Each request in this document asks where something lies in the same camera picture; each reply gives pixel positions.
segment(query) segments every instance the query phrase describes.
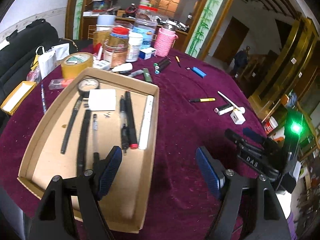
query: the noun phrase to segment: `small white cube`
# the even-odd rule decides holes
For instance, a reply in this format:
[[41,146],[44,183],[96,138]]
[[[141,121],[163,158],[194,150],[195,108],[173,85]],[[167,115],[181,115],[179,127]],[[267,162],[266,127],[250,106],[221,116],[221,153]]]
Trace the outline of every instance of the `small white cube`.
[[234,109],[230,116],[235,124],[243,124],[245,121],[243,114],[237,109]]

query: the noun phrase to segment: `velvet tablecloth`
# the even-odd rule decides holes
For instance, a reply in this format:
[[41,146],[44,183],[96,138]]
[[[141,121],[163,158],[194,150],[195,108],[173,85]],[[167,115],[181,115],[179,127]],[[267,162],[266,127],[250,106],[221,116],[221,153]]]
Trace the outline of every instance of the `velvet tablecloth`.
[[[179,68],[174,56],[179,56]],[[143,229],[139,234],[113,232],[116,239],[203,239],[212,220],[217,215],[220,201],[208,192],[208,188],[196,164],[197,147],[204,145],[214,158],[228,169],[240,175],[256,177],[256,173],[236,158],[236,147],[224,137],[224,130],[231,128],[242,135],[249,127],[265,135],[264,129],[248,100],[232,78],[187,54],[172,49],[172,63],[159,75],[154,74],[153,63],[160,58],[139,59],[133,70],[148,68],[153,83],[160,88],[159,119],[155,162],[148,209]],[[196,66],[206,77],[186,70]],[[43,81],[46,103],[49,106],[61,90],[49,90],[52,79],[61,78],[57,67]],[[243,125],[235,125],[229,114],[218,116],[213,109],[225,104],[217,94],[221,91],[238,106],[244,106],[246,119]],[[215,102],[189,103],[192,98],[214,97]],[[39,200],[17,180],[19,166],[28,142],[43,116],[41,88],[38,85],[19,106],[0,137],[0,182],[9,196],[30,217],[34,215]],[[78,222],[82,239],[85,233]],[[233,239],[241,232],[239,215]]]

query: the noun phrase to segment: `cardboard tray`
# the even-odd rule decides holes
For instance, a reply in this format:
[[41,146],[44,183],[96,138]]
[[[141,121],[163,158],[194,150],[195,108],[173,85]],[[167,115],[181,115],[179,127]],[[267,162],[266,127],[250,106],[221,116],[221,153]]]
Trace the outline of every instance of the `cardboard tray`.
[[[55,99],[38,124],[23,156],[18,180],[41,199],[53,176],[60,175],[64,179],[76,176],[76,155],[85,111],[83,106],[79,109],[73,125],[65,155],[60,153],[60,148],[72,108],[79,96],[77,84],[87,77],[98,79],[101,89],[116,90],[116,110],[109,112],[110,118],[105,117],[106,112],[94,112],[98,116],[97,137],[101,159],[107,156],[114,145],[121,145],[119,116],[121,95],[124,95],[126,90],[131,91],[138,140],[147,95],[154,96],[147,149],[127,151],[108,195],[99,202],[102,214],[111,230],[138,233],[142,229],[147,211],[156,146],[159,106],[159,88],[156,85],[94,68],[82,71]],[[86,169],[91,169],[92,163],[91,118]],[[72,197],[72,203],[75,218],[82,221],[77,197]]]

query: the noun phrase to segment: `led light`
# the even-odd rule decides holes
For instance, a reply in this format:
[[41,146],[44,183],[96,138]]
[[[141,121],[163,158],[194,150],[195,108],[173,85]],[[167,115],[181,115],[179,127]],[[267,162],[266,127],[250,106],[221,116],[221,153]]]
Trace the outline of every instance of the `led light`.
[[300,135],[300,133],[302,132],[302,126],[296,122],[292,122],[291,131]]

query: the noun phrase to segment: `person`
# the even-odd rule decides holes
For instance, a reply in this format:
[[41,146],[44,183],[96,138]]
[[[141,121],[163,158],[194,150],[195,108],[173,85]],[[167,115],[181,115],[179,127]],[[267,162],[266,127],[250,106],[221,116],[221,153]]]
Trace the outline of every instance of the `person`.
[[240,68],[243,68],[247,65],[248,63],[248,56],[249,56],[249,50],[250,47],[246,46],[245,49],[239,51],[235,56],[235,66],[233,67],[233,70],[231,70],[230,75],[232,77],[235,77],[235,75],[237,74],[238,70]]

